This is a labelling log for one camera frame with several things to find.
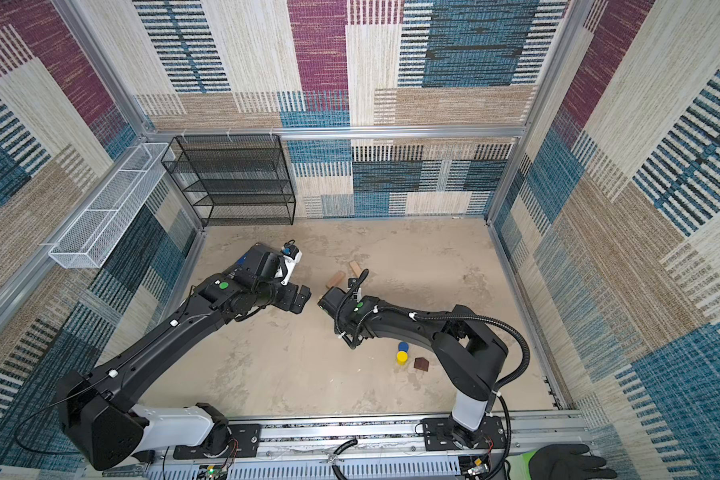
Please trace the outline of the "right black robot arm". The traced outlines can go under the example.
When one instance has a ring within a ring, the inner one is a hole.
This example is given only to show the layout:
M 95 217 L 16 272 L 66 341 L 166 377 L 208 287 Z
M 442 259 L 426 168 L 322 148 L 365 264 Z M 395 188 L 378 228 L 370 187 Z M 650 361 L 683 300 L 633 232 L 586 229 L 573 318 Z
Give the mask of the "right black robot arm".
M 434 353 L 457 390 L 441 437 L 460 448 L 475 448 L 484 440 L 484 418 L 500 390 L 530 364 L 530 347 L 516 328 L 463 305 L 421 311 L 373 296 L 357 299 L 352 290 L 333 287 L 318 306 L 352 350 L 364 340 L 388 338 Z

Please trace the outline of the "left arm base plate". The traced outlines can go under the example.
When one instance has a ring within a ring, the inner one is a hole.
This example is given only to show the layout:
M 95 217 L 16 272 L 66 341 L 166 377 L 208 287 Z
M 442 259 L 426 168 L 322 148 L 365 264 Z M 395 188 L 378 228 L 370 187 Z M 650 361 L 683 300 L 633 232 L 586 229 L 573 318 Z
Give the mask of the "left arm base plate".
M 198 446 L 174 448 L 175 460 L 253 458 L 257 455 L 261 424 L 225 424 L 214 426 Z

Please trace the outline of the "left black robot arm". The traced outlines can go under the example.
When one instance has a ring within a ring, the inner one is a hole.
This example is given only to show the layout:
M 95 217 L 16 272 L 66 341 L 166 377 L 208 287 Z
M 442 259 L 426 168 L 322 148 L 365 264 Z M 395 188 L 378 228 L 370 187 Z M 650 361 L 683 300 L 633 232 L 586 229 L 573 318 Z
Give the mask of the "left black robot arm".
M 176 446 L 200 455 L 227 455 L 233 445 L 227 418 L 208 403 L 148 408 L 142 394 L 184 354 L 231 322 L 269 306 L 299 314 L 311 297 L 291 283 L 301 252 L 294 241 L 279 250 L 254 244 L 240 259 L 194 287 L 177 310 L 122 353 L 58 384 L 62 432 L 98 471 L 146 451 Z

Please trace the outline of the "black green gloved hand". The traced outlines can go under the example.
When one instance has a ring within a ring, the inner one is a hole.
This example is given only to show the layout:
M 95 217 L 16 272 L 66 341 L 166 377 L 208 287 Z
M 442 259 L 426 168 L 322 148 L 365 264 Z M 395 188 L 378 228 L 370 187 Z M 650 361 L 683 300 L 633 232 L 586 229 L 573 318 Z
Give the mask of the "black green gloved hand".
M 593 455 L 585 444 L 552 444 L 505 461 L 505 478 L 511 480 L 616 479 L 607 461 Z

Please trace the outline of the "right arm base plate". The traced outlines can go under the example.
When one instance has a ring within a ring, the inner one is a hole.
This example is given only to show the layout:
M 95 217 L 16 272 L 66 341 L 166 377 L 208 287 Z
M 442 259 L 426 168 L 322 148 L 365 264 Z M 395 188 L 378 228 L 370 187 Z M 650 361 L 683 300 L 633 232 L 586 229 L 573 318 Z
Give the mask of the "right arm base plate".
M 496 416 L 485 416 L 475 431 L 457 423 L 451 417 L 429 417 L 421 421 L 427 451 L 503 449 L 507 427 Z

